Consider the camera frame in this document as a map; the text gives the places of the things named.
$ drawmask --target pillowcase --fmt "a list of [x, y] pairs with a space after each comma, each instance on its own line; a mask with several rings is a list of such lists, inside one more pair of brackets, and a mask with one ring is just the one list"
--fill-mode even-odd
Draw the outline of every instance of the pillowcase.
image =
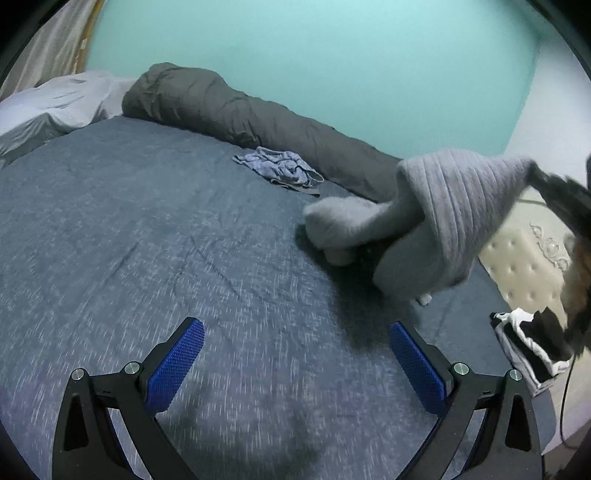
[[135, 79], [108, 72], [56, 77], [0, 102], [0, 168], [52, 138], [121, 114]]

